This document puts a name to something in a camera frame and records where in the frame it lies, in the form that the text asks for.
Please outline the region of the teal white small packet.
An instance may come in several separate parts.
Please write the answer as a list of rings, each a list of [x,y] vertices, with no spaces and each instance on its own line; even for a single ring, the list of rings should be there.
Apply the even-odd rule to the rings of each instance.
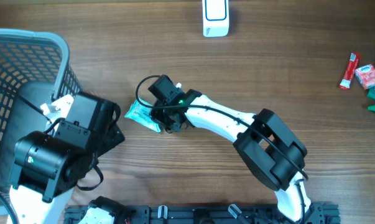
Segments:
[[[145,107],[137,100],[131,105],[129,111],[125,114],[125,118],[131,119],[146,128],[157,133],[161,132],[160,126],[152,120],[150,116],[151,108]]]

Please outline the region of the red white stick packet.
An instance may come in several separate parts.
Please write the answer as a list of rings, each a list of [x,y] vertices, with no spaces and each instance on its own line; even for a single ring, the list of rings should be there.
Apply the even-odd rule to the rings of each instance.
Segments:
[[[341,79],[341,82],[339,85],[340,89],[342,90],[350,89],[350,85],[354,77],[355,70],[357,69],[359,65],[360,58],[361,58],[360,54],[357,54],[356,52],[351,53],[347,68],[345,70],[345,74],[343,78]]]

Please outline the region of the red white tissue pack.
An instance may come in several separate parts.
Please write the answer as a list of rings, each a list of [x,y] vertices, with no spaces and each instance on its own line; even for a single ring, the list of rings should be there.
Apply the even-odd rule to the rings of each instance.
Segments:
[[[373,65],[369,64],[357,68],[355,75],[365,90],[375,86],[375,68]]]

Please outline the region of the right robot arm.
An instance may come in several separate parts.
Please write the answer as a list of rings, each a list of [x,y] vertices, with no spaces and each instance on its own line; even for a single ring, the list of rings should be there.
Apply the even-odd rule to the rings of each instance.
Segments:
[[[307,149],[273,111],[236,111],[199,91],[183,91],[167,75],[154,78],[148,88],[156,98],[150,113],[154,121],[168,131],[186,124],[231,141],[253,176],[275,192],[280,213],[289,221],[306,221],[311,204],[304,187]]]

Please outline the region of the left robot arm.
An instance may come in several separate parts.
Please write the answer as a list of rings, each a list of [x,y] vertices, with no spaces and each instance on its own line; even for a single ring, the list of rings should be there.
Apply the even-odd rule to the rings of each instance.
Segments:
[[[118,104],[84,91],[41,105],[50,124],[14,147],[8,223],[57,223],[78,181],[125,140]]]

